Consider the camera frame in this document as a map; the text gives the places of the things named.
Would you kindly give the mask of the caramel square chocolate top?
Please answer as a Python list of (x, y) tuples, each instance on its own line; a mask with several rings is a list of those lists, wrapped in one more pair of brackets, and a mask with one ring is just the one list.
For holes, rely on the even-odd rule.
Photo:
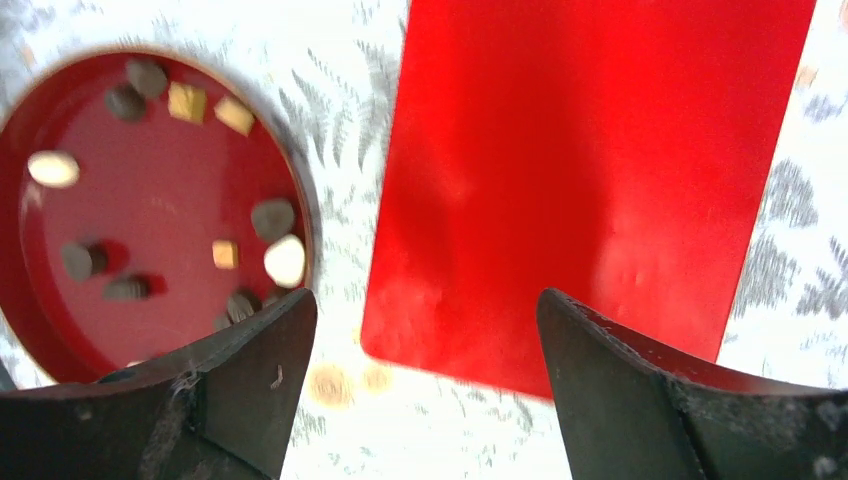
[(172, 82), (168, 90), (168, 111), (171, 117), (200, 125), (204, 122), (206, 92), (198, 87)]

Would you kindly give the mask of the white round chocolate right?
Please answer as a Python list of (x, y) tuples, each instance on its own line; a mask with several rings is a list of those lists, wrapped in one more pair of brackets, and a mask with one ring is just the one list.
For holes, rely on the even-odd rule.
[(263, 265), (267, 275), (277, 286), (297, 287), (306, 272), (304, 243), (294, 234), (283, 236), (266, 249)]

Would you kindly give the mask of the red square box lid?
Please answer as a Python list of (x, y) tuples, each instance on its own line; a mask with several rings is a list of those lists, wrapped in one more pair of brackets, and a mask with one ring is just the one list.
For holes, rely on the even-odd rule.
[(361, 343), (547, 397), (556, 288), (717, 358), (810, 1), (414, 1)]

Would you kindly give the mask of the white oval chocolate left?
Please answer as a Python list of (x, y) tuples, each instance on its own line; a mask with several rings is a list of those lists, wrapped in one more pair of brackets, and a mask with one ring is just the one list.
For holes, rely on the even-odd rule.
[(64, 189), (77, 183), (80, 167), (72, 155), (62, 151), (38, 151), (27, 161), (31, 178), (44, 187)]

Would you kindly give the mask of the dark swirl chocolate top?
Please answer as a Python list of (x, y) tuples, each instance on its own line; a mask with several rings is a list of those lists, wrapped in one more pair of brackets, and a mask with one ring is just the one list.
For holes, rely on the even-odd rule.
[(107, 90), (104, 102), (114, 117), (125, 122), (137, 122), (146, 113), (145, 98), (128, 83)]

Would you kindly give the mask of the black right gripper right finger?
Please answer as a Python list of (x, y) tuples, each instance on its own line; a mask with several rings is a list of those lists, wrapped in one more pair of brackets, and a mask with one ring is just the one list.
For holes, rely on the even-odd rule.
[(576, 479), (843, 479), (847, 394), (728, 369), (549, 288), (536, 318)]

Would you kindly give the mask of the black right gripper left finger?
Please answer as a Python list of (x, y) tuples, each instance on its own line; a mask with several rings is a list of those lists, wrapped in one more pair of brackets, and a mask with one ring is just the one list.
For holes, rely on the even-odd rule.
[(5, 479), (276, 479), (313, 349), (301, 288), (94, 383), (1, 396)]

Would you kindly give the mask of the caramel round chocolate top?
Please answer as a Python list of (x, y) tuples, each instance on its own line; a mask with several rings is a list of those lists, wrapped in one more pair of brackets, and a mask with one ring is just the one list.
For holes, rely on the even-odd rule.
[(214, 107), (215, 117), (232, 130), (248, 136), (255, 123), (254, 114), (241, 102), (232, 98), (222, 98)]

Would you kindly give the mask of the floral table cloth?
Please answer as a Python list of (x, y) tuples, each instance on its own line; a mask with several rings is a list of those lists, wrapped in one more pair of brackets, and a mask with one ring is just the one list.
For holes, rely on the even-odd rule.
[[(347, 407), (304, 395), (286, 479), (566, 479), (553, 407), (368, 359), (359, 344), (409, 5), (405, 1), (5, 1), (1, 106), (83, 50), (155, 44), (260, 104), (310, 175), (319, 222), (313, 364)], [(847, 384), (847, 10), (820, 1), (788, 102), (720, 364)]]

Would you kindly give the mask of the dark chocolate alone left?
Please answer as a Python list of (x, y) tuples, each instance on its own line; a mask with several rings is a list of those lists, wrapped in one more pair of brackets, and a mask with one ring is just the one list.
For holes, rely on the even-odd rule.
[(107, 252), (99, 244), (69, 242), (60, 249), (66, 273), (75, 281), (82, 282), (108, 268)]

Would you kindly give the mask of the dark fluted chocolate top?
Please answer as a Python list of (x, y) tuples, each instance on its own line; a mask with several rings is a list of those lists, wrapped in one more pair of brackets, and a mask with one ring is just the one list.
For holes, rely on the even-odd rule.
[(129, 60), (125, 67), (130, 85), (143, 97), (155, 99), (168, 88), (165, 71), (155, 62), (148, 60)]

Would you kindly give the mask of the round red plate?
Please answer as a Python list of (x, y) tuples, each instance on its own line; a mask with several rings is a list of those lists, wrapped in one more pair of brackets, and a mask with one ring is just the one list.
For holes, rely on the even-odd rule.
[[(129, 60), (169, 80), (232, 97), (255, 116), (248, 136), (207, 110), (200, 125), (170, 116), (165, 97), (124, 122), (104, 94)], [(80, 178), (48, 188), (29, 175), (38, 151), (74, 157)], [(285, 199), (294, 233), (314, 245), (304, 180), (262, 103), (219, 68), (152, 47), (107, 47), (39, 74), (1, 130), (1, 310), (38, 383), (93, 381), (212, 334), (228, 297), (276, 290), (252, 226), (253, 208)], [(85, 281), (65, 271), (61, 247), (99, 244), (108, 268)]]

